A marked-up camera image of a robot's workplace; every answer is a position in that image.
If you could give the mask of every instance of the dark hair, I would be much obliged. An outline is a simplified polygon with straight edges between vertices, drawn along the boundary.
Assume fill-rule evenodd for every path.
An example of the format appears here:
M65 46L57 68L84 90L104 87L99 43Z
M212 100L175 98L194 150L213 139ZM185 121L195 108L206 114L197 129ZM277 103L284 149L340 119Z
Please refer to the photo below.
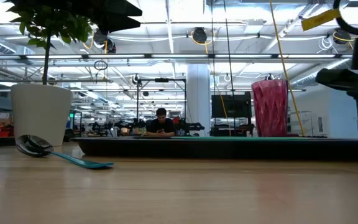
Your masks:
M155 113L157 116L167 115L167 110L165 108L159 108Z

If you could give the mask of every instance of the computer monitor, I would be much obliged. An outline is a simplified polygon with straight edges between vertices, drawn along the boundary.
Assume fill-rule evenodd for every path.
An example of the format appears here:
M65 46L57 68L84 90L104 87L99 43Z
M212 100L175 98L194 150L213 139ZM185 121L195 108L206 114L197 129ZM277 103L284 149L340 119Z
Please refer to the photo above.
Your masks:
M252 116L251 94L244 95L213 95L212 96L212 117L225 118L224 109L228 118L248 118Z

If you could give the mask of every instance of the red vase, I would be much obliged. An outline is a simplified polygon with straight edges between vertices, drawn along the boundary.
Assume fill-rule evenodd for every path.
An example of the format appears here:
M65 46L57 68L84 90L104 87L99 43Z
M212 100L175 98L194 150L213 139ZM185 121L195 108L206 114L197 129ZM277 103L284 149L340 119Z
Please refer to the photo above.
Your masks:
M252 84L256 128L260 137L287 135L288 85L286 80L265 80Z

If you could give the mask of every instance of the white wall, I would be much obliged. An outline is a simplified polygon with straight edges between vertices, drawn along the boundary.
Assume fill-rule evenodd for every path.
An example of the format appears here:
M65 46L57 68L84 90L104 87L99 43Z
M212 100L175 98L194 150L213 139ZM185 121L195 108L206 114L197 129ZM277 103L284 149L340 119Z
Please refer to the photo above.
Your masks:
M358 138L356 101L346 95L323 85L310 86L304 93L294 93L299 111L311 111L311 121L304 123L305 134L327 136L329 138ZM289 95L288 106L295 112Z

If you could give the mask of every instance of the white column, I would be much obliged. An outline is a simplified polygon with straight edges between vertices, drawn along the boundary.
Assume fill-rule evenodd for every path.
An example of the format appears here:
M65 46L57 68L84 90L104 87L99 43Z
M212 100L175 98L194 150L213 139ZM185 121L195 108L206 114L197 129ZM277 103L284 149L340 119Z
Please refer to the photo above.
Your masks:
M200 136L209 136L211 130L211 94L209 90L208 64L187 65L187 108L188 123L201 123L204 131L190 131Z

